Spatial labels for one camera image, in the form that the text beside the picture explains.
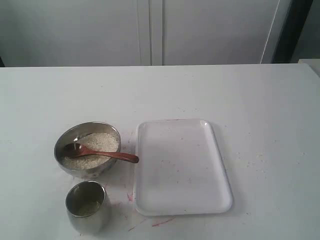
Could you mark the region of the small steel cup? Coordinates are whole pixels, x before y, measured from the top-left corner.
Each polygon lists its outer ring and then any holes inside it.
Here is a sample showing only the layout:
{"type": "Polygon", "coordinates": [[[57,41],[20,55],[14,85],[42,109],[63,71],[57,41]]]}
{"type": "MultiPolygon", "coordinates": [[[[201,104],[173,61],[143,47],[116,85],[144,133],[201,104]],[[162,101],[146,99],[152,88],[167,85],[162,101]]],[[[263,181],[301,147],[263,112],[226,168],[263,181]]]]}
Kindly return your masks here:
{"type": "Polygon", "coordinates": [[[83,181],[70,189],[65,207],[73,228],[83,235],[101,232],[111,217],[111,202],[107,191],[98,182],[83,181]]]}

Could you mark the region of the steel bowl of rice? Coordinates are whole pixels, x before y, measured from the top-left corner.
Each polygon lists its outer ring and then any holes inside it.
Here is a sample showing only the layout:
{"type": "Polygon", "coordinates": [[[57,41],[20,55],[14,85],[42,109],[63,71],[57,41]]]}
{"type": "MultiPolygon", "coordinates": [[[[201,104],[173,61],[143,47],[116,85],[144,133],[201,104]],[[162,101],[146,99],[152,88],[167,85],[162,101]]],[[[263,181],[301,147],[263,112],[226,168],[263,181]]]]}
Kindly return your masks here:
{"type": "Polygon", "coordinates": [[[67,174],[82,179],[97,178],[110,170],[116,158],[101,153],[121,150],[118,130],[104,122],[86,122],[72,127],[60,136],[54,157],[67,174]]]}

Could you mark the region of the white cabinet doors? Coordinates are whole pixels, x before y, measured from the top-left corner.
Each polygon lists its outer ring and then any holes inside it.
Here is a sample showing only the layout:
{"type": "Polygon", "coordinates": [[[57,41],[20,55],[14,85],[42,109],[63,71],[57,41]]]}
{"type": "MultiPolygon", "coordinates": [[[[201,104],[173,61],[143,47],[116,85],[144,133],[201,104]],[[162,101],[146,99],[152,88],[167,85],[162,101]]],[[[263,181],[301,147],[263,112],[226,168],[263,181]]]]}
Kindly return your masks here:
{"type": "Polygon", "coordinates": [[[3,0],[7,67],[270,63],[289,0],[3,0]]]}

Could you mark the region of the dark door frame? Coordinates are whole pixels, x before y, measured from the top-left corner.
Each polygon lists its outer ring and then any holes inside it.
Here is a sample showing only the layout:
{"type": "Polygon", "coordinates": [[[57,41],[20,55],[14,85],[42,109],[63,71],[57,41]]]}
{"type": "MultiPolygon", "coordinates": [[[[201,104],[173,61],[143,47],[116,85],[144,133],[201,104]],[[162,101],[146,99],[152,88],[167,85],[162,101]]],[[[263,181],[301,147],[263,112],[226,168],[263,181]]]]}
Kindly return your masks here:
{"type": "Polygon", "coordinates": [[[313,2],[313,0],[292,0],[290,2],[271,59],[273,64],[285,64],[292,60],[313,2]]]}

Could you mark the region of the white plastic tray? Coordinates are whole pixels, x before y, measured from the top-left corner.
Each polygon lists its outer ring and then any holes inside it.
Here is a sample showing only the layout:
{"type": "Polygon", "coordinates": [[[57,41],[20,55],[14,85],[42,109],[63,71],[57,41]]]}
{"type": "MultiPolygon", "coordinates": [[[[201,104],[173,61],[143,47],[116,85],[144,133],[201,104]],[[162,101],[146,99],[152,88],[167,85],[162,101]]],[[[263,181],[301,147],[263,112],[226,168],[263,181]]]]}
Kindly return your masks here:
{"type": "Polygon", "coordinates": [[[233,196],[214,130],[203,119],[157,120],[136,129],[133,203],[144,216],[220,214],[233,196]]]}

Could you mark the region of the brown wooden spoon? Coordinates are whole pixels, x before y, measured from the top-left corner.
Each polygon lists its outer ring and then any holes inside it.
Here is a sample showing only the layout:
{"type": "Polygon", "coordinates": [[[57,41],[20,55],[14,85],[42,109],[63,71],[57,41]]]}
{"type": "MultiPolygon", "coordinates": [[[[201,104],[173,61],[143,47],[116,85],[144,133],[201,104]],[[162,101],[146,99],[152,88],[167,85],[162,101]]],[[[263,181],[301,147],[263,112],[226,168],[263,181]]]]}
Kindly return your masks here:
{"type": "Polygon", "coordinates": [[[139,162],[139,157],[134,154],[123,153],[123,152],[105,152],[105,151],[96,151],[86,147],[80,143],[70,143],[67,144],[62,149],[62,155],[69,158],[79,158],[85,156],[104,156],[129,162],[132,164],[137,164],[139,162]]]}

